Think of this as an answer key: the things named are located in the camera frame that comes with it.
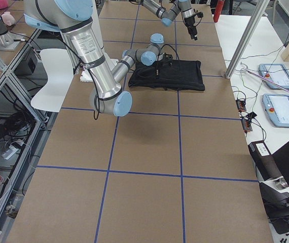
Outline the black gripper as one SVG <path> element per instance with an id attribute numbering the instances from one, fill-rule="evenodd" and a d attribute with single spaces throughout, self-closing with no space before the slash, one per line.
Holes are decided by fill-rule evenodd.
<path id="1" fill-rule="evenodd" d="M 198 37 L 197 37 L 197 29 L 195 26 L 195 17 L 190 16 L 185 18 L 185 26 L 188 30 L 189 35 L 191 36 L 191 39 L 197 41 Z"/>
<path id="2" fill-rule="evenodd" d="M 163 58 L 159 61 L 159 66 L 172 66 L 173 56 L 164 53 Z"/>

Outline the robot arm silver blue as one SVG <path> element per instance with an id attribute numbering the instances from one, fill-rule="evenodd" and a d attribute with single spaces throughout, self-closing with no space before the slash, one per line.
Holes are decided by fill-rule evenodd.
<path id="1" fill-rule="evenodd" d="M 183 23 L 186 26 L 188 33 L 193 40 L 197 40 L 197 28 L 195 17 L 199 16 L 198 12 L 192 8 L 191 1 L 172 1 L 172 6 L 167 10 L 162 5 L 152 0 L 130 1 L 145 7 L 151 13 L 155 14 L 165 26 L 170 26 L 176 17 L 181 14 Z"/>
<path id="2" fill-rule="evenodd" d="M 92 1 L 24 1 L 25 22 L 34 28 L 61 32 L 74 46 L 77 56 L 93 79 L 95 91 L 90 102 L 99 113 L 125 116 L 132 106 L 132 96 L 120 84 L 131 67 L 141 62 L 151 66 L 162 54 L 164 37 L 151 35 L 145 49 L 126 50 L 114 66 L 109 62 L 92 30 Z"/>

